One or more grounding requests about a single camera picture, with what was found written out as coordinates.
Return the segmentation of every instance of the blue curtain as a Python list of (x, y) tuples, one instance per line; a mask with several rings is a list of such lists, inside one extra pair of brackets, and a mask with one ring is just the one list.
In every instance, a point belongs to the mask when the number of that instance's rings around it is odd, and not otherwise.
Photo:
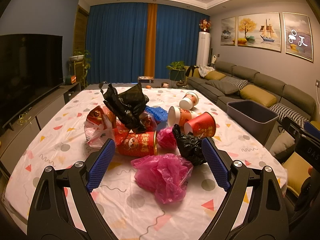
[(89, 84), (137, 82), (144, 73), (147, 3), (91, 6), (86, 49), (91, 53)]
[(209, 16), (168, 5), (158, 5), (156, 30), (155, 77), (168, 78), (166, 68), (173, 61), (183, 60), (195, 65), (198, 49), (199, 23)]

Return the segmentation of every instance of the framed painting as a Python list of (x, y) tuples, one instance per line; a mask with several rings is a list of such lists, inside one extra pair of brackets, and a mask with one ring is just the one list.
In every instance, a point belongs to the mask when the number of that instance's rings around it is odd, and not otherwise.
[(235, 45), (236, 39), (236, 18), (221, 20), (221, 40), (220, 45)]
[(281, 52), (279, 13), (259, 13), (239, 16), (238, 46)]
[(283, 13), (285, 52), (313, 62), (313, 44), (309, 17)]

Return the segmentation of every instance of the white standing air conditioner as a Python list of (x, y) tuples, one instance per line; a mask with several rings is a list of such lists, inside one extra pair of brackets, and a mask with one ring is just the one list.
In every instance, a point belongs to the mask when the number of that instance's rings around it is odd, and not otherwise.
[(210, 33), (199, 32), (198, 53), (196, 65), (207, 66), (210, 50)]

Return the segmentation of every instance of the tv stand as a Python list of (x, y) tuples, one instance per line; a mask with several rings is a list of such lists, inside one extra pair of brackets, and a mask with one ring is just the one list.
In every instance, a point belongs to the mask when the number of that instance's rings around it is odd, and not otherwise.
[(24, 116), (28, 122), (10, 122), (0, 136), (0, 171), (7, 178), (13, 172), (21, 156), (40, 130), (54, 117), (63, 106), (81, 92), (80, 82), (58, 87), (46, 94), (29, 108)]

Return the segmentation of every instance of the television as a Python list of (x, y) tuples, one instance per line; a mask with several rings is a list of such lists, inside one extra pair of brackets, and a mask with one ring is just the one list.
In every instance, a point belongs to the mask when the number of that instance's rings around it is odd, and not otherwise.
[(62, 36), (0, 36), (0, 128), (63, 84)]

